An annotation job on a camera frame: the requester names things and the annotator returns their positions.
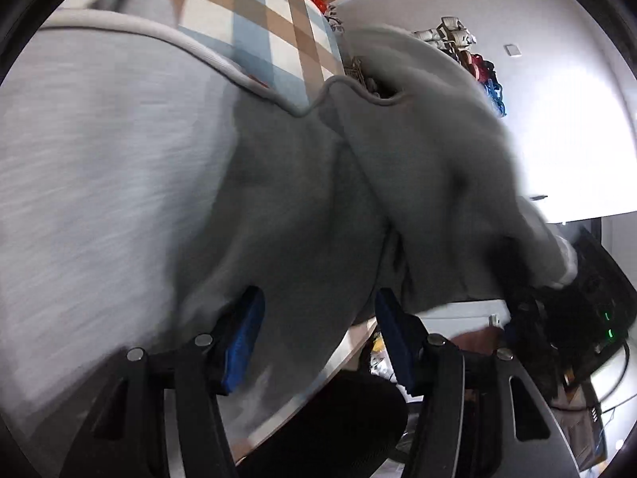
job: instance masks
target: silver screw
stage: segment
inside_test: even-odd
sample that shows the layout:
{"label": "silver screw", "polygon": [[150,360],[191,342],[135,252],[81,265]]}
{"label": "silver screw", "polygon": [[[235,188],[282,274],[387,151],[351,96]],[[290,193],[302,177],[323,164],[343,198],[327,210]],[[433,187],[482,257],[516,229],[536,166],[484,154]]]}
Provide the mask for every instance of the silver screw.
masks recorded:
{"label": "silver screw", "polygon": [[144,349],[139,347],[129,350],[126,354],[126,359],[129,361],[139,361],[142,357],[144,357]]}
{"label": "silver screw", "polygon": [[200,334],[195,338],[195,345],[198,347],[207,347],[210,343],[212,343],[212,336],[209,334]]}
{"label": "silver screw", "polygon": [[442,347],[445,343],[447,343],[447,340],[445,340],[445,337],[443,335],[430,334],[429,336],[427,336],[427,343],[433,345],[434,347]]}
{"label": "silver screw", "polygon": [[511,361],[514,359],[514,353],[512,353],[509,349],[498,349],[496,352],[498,359],[502,361]]}

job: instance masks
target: gray cloth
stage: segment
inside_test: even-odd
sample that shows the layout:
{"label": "gray cloth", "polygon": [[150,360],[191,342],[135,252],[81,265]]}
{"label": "gray cloth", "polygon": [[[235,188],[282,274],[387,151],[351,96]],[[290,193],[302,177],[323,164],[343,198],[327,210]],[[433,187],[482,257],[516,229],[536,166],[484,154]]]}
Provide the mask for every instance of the gray cloth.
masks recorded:
{"label": "gray cloth", "polygon": [[491,297],[500,234],[537,283],[572,276],[517,195],[506,131],[434,49],[353,34],[400,94],[334,78],[293,114],[121,19],[38,32],[0,87],[0,410],[44,476],[114,354],[210,330],[247,285],[266,317],[221,401],[231,442],[308,386],[382,285],[409,311]]}

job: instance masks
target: checkered tablecloth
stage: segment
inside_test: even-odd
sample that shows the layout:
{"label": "checkered tablecloth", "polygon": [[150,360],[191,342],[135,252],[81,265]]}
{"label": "checkered tablecloth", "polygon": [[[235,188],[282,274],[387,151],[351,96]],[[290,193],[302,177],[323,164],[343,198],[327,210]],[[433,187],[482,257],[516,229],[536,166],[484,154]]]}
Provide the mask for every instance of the checkered tablecloth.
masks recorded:
{"label": "checkered tablecloth", "polygon": [[173,3],[182,32],[235,61],[298,107],[310,104],[326,79],[343,74],[334,34],[310,0]]}

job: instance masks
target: wall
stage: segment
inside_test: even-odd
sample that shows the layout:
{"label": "wall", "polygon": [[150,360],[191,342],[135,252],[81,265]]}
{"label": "wall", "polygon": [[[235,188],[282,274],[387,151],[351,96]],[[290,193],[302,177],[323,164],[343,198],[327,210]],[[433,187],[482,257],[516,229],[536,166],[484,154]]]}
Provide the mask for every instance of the wall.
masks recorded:
{"label": "wall", "polygon": [[[523,191],[550,222],[637,210],[637,82],[575,0],[337,0],[345,28],[459,16],[504,86]],[[504,45],[520,47],[511,58]]]}

